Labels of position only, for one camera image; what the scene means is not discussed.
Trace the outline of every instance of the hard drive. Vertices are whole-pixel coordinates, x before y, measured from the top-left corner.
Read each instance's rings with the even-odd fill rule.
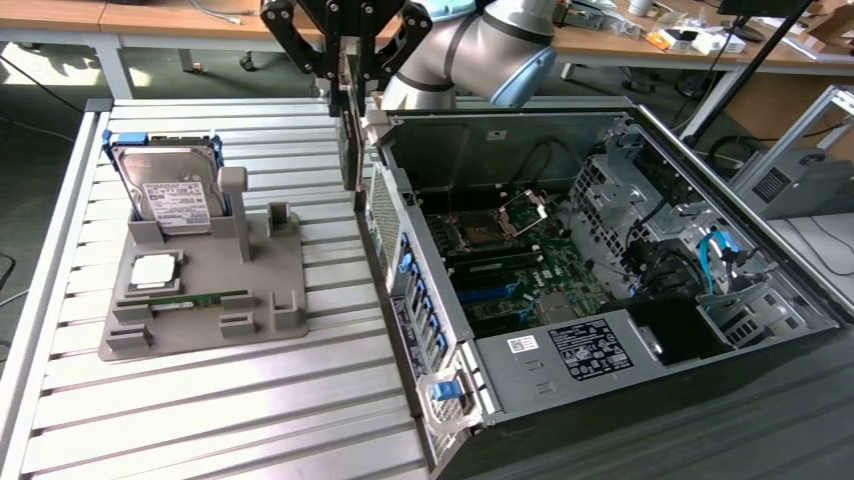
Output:
[[[211,218],[231,214],[217,183],[223,166],[219,137],[121,134],[104,150],[122,176],[135,220],[154,220],[167,235],[211,231]]]

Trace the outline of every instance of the barcode sticker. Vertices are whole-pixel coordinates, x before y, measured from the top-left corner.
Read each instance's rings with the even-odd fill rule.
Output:
[[[527,352],[529,350],[537,350],[540,348],[534,335],[511,338],[507,340],[507,345],[510,345],[510,351],[513,353]]]
[[[149,205],[162,227],[211,223],[201,182],[145,183]]]

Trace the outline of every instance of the aluminum extrusion table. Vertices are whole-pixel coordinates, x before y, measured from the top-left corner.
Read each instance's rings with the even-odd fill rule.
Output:
[[[291,202],[302,221],[306,337],[99,360],[130,212],[99,148],[107,128],[215,129],[226,164],[250,171],[247,209]],[[4,480],[426,478],[338,162],[322,100],[118,101],[111,111],[86,114],[0,385],[15,425],[3,439]]]

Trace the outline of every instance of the motherboard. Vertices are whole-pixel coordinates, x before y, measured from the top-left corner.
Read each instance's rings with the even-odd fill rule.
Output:
[[[594,315],[612,300],[545,196],[529,197],[427,215],[478,338]]]

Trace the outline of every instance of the black pole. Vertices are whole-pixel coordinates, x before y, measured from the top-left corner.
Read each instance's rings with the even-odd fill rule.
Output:
[[[685,137],[684,142],[689,147],[694,147],[700,142],[700,139],[706,133],[706,130],[709,130],[709,127],[712,126],[714,121],[718,119],[718,117],[724,113],[724,110],[726,109],[728,105],[736,98],[736,95],[738,95],[738,91],[748,84],[748,80],[750,80],[750,77],[757,72],[757,69],[762,65],[762,62],[765,62],[765,59],[772,53],[772,50],[774,50],[774,47],[777,47],[781,40],[789,33],[789,29],[801,19],[801,15],[804,14],[804,12],[806,12],[806,9],[809,8],[812,3],[813,3],[813,0],[804,0],[804,3],[798,7],[797,11],[794,11],[789,15],[789,17],[786,17],[784,24],[780,26],[780,28],[774,32],[774,35],[772,35],[772,38],[762,46],[762,50],[760,50],[757,57],[753,59],[753,61],[750,62],[750,65],[748,65],[748,68],[745,69],[742,74],[738,76],[738,79],[736,80],[733,87],[726,92],[726,95],[724,95],[724,98],[721,99],[721,101],[718,102],[718,105],[716,105],[716,108],[712,110],[712,112],[706,116],[706,119],[704,120],[704,122],[700,124],[700,127],[697,127],[697,131],[692,135]]]

